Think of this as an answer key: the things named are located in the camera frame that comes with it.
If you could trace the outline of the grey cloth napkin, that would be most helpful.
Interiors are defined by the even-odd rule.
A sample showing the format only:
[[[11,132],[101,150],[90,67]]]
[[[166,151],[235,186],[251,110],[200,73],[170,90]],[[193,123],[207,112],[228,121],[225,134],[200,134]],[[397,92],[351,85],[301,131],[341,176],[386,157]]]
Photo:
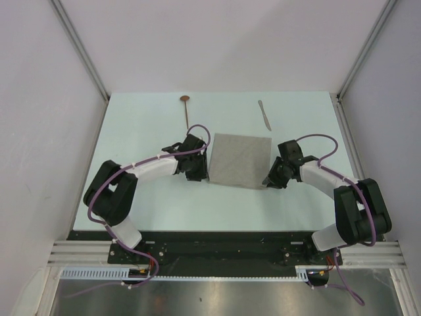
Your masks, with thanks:
[[[272,139],[233,134],[215,134],[209,163],[209,182],[253,190],[270,168]]]

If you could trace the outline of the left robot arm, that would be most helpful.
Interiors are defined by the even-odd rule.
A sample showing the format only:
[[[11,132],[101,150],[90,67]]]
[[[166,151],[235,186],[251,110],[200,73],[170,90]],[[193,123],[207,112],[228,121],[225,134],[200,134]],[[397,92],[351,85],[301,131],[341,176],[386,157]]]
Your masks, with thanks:
[[[207,178],[207,147],[209,142],[188,134],[185,140],[164,147],[155,157],[132,166],[123,167],[112,160],[105,161],[88,186],[83,203],[89,215],[111,231],[122,242],[122,255],[131,263],[140,262],[145,255],[141,232],[130,219],[136,190],[140,184],[164,176],[185,174],[188,181]]]

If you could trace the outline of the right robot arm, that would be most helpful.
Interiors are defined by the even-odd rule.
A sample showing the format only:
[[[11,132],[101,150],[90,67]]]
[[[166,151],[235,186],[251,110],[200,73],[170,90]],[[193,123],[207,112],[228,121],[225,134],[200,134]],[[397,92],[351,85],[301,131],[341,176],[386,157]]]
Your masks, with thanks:
[[[334,201],[335,223],[312,233],[303,248],[304,258],[319,264],[328,250],[363,244],[372,247],[379,235],[392,229],[391,217],[378,183],[345,176],[313,156],[305,156],[296,140],[278,145],[274,161],[262,185],[285,189],[291,180],[308,184]]]

